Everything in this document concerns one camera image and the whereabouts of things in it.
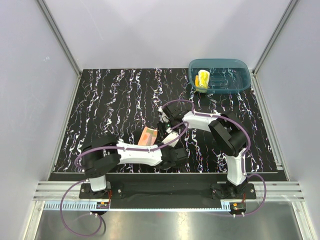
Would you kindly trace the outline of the orange blue dotted towel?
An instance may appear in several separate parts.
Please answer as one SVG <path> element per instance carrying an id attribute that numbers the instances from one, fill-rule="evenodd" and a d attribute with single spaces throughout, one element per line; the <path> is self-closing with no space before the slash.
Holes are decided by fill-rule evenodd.
<path id="1" fill-rule="evenodd" d="M 157 135 L 158 131 L 156 129 L 145 126 L 138 141 L 138 145 L 152 146 L 156 141 Z"/>

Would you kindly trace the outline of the yellow crocodile towel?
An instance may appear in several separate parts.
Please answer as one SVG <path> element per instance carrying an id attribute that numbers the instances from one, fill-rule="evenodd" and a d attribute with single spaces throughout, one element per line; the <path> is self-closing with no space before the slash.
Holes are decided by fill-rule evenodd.
<path id="1" fill-rule="evenodd" d="M 210 72 L 204 69 L 195 76 L 195 88 L 199 93 L 206 93 L 209 89 Z"/>

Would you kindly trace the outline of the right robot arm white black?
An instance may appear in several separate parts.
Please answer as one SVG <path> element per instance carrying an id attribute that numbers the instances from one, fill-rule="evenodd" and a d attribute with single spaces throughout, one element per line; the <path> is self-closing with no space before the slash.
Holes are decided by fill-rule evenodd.
<path id="1" fill-rule="evenodd" d="M 188 124 L 189 129 L 210 132 L 220 151 L 226 157 L 226 183 L 213 188 L 213 193 L 220 199 L 239 198 L 245 193 L 248 183 L 246 173 L 246 153 L 251 140 L 247 130 L 231 111 L 223 113 L 203 113 L 195 110 L 183 110 L 173 106 L 176 100 L 164 104 L 158 109 L 161 131 L 173 129 L 180 123 Z"/>

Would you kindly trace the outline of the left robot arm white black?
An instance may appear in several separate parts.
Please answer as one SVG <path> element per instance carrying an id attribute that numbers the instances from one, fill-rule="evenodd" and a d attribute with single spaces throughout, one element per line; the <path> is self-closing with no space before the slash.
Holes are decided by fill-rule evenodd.
<path id="1" fill-rule="evenodd" d="M 84 170 L 90 192 L 103 198 L 108 193 L 106 174 L 118 165 L 140 164 L 167 170 L 179 168 L 187 160 L 188 153 L 183 147 L 165 143 L 150 146 L 129 144 L 116 140 L 111 134 L 85 144 L 74 163 L 80 164 Z"/>

